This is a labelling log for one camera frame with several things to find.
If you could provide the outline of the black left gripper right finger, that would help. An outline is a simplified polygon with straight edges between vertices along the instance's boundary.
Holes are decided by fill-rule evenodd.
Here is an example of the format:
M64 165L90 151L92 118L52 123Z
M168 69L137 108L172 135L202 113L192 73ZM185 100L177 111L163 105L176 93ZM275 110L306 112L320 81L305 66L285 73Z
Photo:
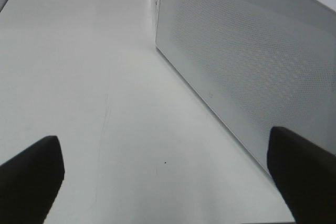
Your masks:
M335 155L274 126L267 168L296 223L335 223Z

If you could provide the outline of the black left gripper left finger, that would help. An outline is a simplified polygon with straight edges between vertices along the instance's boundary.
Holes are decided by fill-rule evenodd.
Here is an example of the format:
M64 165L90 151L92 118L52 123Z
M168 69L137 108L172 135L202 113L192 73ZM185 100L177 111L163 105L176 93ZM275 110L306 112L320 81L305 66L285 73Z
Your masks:
M58 137L46 136L1 165L1 223L43 223L65 166Z

